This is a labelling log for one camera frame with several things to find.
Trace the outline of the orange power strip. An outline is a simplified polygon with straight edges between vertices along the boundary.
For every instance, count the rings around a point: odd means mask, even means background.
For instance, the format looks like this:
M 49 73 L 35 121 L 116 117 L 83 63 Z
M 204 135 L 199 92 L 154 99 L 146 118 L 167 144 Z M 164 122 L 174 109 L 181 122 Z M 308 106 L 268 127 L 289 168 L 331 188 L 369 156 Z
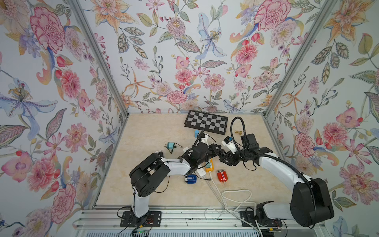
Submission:
M 205 171 L 208 172 L 213 172 L 214 171 L 214 166 L 213 166 L 213 161 L 212 159 L 208 161 L 208 163 L 205 166 Z

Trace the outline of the teal usb charger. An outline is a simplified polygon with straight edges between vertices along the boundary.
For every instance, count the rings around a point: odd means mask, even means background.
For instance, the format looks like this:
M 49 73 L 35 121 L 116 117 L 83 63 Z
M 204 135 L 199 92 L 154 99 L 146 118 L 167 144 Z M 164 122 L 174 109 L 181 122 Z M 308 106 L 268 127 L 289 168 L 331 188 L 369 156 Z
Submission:
M 166 145 L 166 147 L 169 150 L 173 150 L 176 147 L 176 145 L 175 145 L 174 142 L 168 142 L 167 145 Z

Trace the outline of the white power strip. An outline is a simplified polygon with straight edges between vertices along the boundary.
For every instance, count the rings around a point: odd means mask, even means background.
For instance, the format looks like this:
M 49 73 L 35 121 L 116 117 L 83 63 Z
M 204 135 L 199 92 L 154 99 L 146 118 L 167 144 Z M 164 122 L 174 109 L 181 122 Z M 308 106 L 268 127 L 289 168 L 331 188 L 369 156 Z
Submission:
M 206 176 L 206 171 L 203 169 L 203 168 L 199 168 L 197 171 L 196 171 L 197 175 L 201 178 L 205 178 Z

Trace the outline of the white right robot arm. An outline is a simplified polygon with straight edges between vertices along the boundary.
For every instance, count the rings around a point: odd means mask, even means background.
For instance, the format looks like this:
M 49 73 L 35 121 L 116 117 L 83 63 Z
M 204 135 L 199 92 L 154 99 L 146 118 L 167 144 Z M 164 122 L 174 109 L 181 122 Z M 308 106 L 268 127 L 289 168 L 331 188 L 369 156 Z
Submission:
M 244 135 L 241 140 L 239 145 L 227 136 L 222 144 L 228 152 L 220 151 L 220 161 L 228 166 L 252 161 L 277 177 L 292 192 L 289 203 L 266 201 L 258 204 L 255 210 L 258 224 L 265 226 L 274 220 L 294 220 L 302 227 L 313 227 L 335 216 L 324 180 L 303 174 L 271 149 L 260 147 L 254 134 Z

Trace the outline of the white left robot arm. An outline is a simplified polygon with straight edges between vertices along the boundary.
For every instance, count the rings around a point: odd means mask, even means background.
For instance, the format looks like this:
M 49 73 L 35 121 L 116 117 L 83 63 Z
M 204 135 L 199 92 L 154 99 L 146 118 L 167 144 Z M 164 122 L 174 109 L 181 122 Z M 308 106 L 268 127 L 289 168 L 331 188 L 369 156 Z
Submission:
M 150 195 L 156 191 L 166 177 L 188 176 L 204 168 L 210 160 L 219 155 L 221 145 L 208 144 L 207 138 L 197 138 L 194 145 L 177 159 L 166 159 L 161 151 L 152 153 L 129 174 L 133 189 L 133 203 L 129 226 L 139 227 L 148 221 Z

